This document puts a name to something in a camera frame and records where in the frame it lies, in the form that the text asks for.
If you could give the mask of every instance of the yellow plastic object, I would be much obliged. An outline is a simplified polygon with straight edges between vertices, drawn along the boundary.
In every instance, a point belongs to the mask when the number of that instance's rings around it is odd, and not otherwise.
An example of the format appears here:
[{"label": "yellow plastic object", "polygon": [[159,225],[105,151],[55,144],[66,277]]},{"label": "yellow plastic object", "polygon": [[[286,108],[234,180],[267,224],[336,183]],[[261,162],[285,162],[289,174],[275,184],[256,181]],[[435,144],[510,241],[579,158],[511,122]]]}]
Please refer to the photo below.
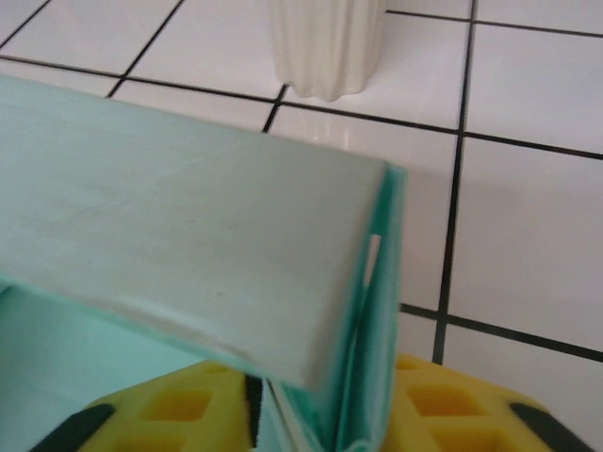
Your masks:
[{"label": "yellow plastic object", "polygon": [[381,452],[549,452],[509,403],[524,395],[437,364],[399,355]]},{"label": "yellow plastic object", "polygon": [[78,452],[248,452],[245,375],[204,362],[96,400],[115,413]]}]

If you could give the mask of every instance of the tile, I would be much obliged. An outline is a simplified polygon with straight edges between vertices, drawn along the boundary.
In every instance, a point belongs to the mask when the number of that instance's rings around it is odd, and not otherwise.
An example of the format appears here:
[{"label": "tile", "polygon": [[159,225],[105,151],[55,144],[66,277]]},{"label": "tile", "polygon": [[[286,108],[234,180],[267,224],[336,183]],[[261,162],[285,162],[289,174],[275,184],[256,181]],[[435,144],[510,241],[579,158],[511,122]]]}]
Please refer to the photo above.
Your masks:
[{"label": "tile", "polygon": [[603,349],[603,161],[468,139],[450,312]]},{"label": "tile", "polygon": [[133,75],[276,97],[266,0],[187,0]]},{"label": "tile", "polygon": [[406,168],[401,299],[437,309],[456,138],[285,106],[279,109],[271,133],[385,159]]},{"label": "tile", "polygon": [[359,94],[287,101],[456,128],[467,24],[387,14],[381,61]]},{"label": "tile", "polygon": [[536,399],[603,450],[603,363],[449,326],[444,365]]},{"label": "tile", "polygon": [[398,314],[398,352],[431,361],[435,320],[406,313]]},{"label": "tile", "polygon": [[106,96],[117,83],[117,79],[110,77],[44,68],[33,64],[5,60],[0,60],[0,73],[56,87],[75,89],[97,96]]},{"label": "tile", "polygon": [[130,81],[113,99],[256,131],[262,130],[272,109],[268,103]]},{"label": "tile", "polygon": [[44,0],[3,0],[0,14],[0,43],[44,3]]},{"label": "tile", "polygon": [[603,33],[603,3],[600,0],[480,0],[478,19]]},{"label": "tile", "polygon": [[53,0],[2,54],[122,73],[176,0]]},{"label": "tile", "polygon": [[471,0],[389,0],[388,8],[394,11],[468,18]]},{"label": "tile", "polygon": [[467,129],[603,153],[603,40],[478,25]]}]

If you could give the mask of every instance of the ribbed ceramic vase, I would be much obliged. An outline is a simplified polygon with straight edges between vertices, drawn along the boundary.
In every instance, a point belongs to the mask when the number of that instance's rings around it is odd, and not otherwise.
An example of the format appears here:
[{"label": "ribbed ceramic vase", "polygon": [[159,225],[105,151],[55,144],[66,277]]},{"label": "ribbed ceramic vase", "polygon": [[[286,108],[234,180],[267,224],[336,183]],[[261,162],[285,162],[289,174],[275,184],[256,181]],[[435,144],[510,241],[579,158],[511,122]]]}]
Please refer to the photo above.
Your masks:
[{"label": "ribbed ceramic vase", "polygon": [[276,72],[301,97],[334,101],[375,72],[386,0],[269,0]]}]

